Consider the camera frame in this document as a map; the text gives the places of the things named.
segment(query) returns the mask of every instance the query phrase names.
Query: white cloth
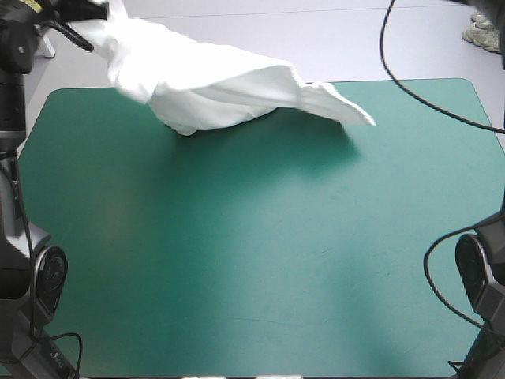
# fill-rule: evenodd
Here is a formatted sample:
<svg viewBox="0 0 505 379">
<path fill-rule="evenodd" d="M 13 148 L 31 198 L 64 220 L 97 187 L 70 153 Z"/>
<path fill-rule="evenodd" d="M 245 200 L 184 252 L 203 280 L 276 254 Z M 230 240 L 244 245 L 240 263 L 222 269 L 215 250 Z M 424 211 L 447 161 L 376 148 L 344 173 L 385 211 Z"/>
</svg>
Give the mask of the white cloth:
<svg viewBox="0 0 505 379">
<path fill-rule="evenodd" d="M 343 124 L 375 125 L 333 85 L 304 83 L 289 62 L 198 43 L 161 24 L 128 18 L 122 0 L 108 2 L 107 21 L 73 28 L 108 61 L 107 76 L 120 93 L 149 104 L 180 134 L 234 126 L 277 107 Z"/>
</svg>

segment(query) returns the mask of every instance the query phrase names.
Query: table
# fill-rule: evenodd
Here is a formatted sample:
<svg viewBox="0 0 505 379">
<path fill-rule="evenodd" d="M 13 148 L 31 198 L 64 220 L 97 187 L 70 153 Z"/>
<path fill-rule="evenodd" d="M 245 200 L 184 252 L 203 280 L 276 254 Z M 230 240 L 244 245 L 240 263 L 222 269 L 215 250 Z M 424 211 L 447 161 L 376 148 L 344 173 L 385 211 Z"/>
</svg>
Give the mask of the table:
<svg viewBox="0 0 505 379">
<path fill-rule="evenodd" d="M 488 122 L 468 81 L 406 83 Z M 51 94 L 21 174 L 69 256 L 49 330 L 83 335 L 84 375 L 451 374 L 477 330 L 422 257 L 499 209 L 503 151 L 389 81 L 336 85 L 377 127 L 282 109 L 180 137 L 113 89 Z M 455 243 L 433 275 L 471 314 Z"/>
</svg>

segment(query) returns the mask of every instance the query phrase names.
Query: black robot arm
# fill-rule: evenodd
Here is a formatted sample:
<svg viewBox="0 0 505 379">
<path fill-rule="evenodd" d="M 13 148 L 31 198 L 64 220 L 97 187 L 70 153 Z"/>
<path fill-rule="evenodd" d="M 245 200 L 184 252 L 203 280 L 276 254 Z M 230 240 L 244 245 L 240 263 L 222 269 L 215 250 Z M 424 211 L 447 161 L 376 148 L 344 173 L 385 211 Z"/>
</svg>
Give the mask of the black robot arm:
<svg viewBox="0 0 505 379">
<path fill-rule="evenodd" d="M 69 22 L 106 19 L 107 8 L 87 0 L 0 2 L 0 68 L 8 73 L 30 73 L 43 33 L 53 28 L 77 46 L 93 46 L 79 36 Z"/>
<path fill-rule="evenodd" d="M 26 138 L 23 74 L 53 28 L 87 51 L 67 23 L 106 19 L 88 0 L 0 0 L 0 364 L 16 379 L 75 379 L 44 327 L 56 312 L 67 260 L 50 235 L 29 223 L 22 205 L 16 150 Z"/>
</svg>

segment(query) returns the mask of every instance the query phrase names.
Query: shoe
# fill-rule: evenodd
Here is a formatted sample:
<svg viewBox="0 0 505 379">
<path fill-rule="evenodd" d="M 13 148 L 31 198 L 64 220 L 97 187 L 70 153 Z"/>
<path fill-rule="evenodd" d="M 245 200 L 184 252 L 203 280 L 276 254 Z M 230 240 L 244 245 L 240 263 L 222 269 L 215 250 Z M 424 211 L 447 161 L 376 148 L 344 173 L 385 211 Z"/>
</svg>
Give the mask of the shoe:
<svg viewBox="0 0 505 379">
<path fill-rule="evenodd" d="M 487 30 L 494 28 L 492 22 L 488 20 L 487 17 L 479 11 L 473 12 L 471 18 L 479 29 Z"/>
<path fill-rule="evenodd" d="M 471 24 L 468 29 L 463 32 L 462 38 L 466 42 L 471 42 L 476 46 L 484 48 L 492 53 L 499 53 L 499 37 L 498 29 L 481 29 L 477 27 L 477 23 Z"/>
</svg>

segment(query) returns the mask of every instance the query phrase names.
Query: cloth fold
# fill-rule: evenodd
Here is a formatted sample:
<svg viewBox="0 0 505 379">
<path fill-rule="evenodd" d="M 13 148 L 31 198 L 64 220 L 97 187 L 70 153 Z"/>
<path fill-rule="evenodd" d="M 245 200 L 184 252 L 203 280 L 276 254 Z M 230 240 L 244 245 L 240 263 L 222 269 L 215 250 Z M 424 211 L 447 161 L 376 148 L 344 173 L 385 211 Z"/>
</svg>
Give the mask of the cloth fold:
<svg viewBox="0 0 505 379">
<path fill-rule="evenodd" d="M 107 21 L 72 27 L 107 60 L 113 87 L 148 104 L 158 119 L 180 134 L 235 126 L 278 107 L 342 124 L 375 125 L 333 85 L 306 84 L 287 61 L 199 43 L 164 25 L 129 18 L 122 0 L 108 3 Z"/>
</svg>

